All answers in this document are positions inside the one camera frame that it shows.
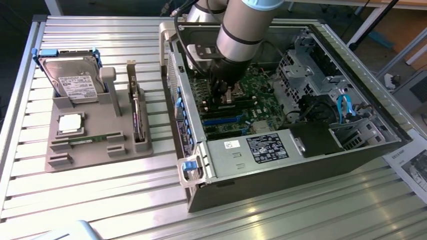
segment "hard drive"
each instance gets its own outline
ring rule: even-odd
[[[106,93],[107,87],[101,79],[101,53],[87,51],[59,51],[58,49],[33,50],[33,59],[55,89],[57,97],[70,97],[75,104],[98,101],[98,94]]]
[[[141,86],[137,80],[137,70],[135,61],[127,61],[127,76],[129,76],[129,98],[133,106],[134,114],[134,138],[138,143],[146,141],[146,133],[143,131],[143,116],[142,116],[142,106],[141,106]]]

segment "robotic arm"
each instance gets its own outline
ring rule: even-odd
[[[190,22],[224,19],[217,39],[222,58],[213,60],[213,93],[225,95],[246,73],[257,54],[276,10],[285,0],[199,0],[189,14]]]

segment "blue latch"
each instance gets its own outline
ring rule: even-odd
[[[182,165],[182,169],[185,171],[191,171],[198,169],[198,163],[197,161],[186,161]]]
[[[182,103],[183,103],[183,99],[179,97],[177,100],[175,106],[179,107],[182,105]]]
[[[38,66],[41,67],[41,61],[39,61],[39,56],[38,56],[38,48],[31,49],[31,58],[35,61],[35,63],[38,64]]]
[[[42,49],[41,57],[58,57],[59,50],[58,49]]]
[[[97,59],[97,62],[98,62],[98,66],[99,66],[99,68],[102,68],[102,67],[103,67],[102,53],[101,53],[101,51],[97,49],[97,47],[93,47],[93,53],[94,53],[94,56],[95,56],[95,59]]]

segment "white sticker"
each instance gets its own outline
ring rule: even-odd
[[[97,98],[97,89],[90,75],[65,76],[59,81],[71,100]]]
[[[225,146],[226,146],[226,149],[240,148],[241,147],[240,140],[225,141]]]

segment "blue ram slot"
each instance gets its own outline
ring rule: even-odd
[[[205,126],[213,126],[213,125],[219,125],[219,124],[230,124],[230,123],[237,123],[240,121],[240,117],[230,117],[230,118],[224,118],[224,119],[215,119],[215,120],[206,120],[203,122]]]

